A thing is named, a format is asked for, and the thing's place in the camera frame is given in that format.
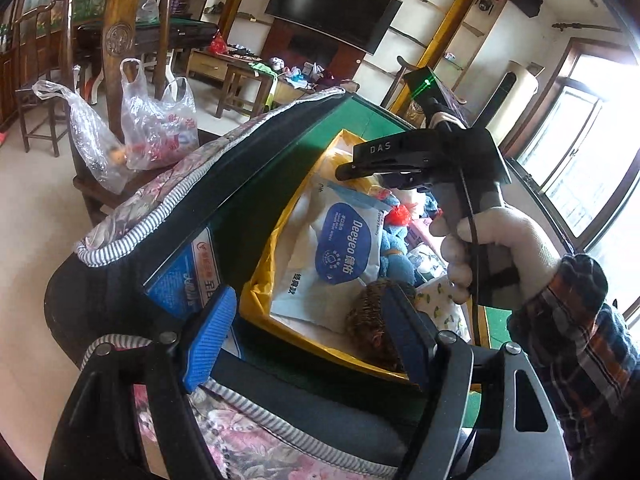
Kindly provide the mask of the plaid sleeved right forearm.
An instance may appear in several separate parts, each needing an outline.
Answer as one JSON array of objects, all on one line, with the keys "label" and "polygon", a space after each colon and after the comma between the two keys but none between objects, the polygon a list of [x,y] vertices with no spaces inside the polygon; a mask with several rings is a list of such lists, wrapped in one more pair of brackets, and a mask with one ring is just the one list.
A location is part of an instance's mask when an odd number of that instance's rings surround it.
[{"label": "plaid sleeved right forearm", "polygon": [[607,292],[596,260],[565,256],[506,322],[546,390],[576,479],[639,475],[631,463],[639,442],[639,351]]}]

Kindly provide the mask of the white gloved right hand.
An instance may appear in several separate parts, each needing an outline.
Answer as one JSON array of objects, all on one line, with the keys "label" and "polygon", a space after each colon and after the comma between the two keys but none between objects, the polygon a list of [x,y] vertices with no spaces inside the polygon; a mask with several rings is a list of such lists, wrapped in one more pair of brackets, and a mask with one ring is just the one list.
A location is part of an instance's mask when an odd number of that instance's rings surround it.
[{"label": "white gloved right hand", "polygon": [[430,225],[442,239],[448,292],[457,304],[473,298],[514,310],[544,289],[561,257],[533,219],[503,201],[501,187],[511,180],[487,130],[465,128],[445,112],[428,126],[456,170],[454,182],[433,188],[442,214]]}]

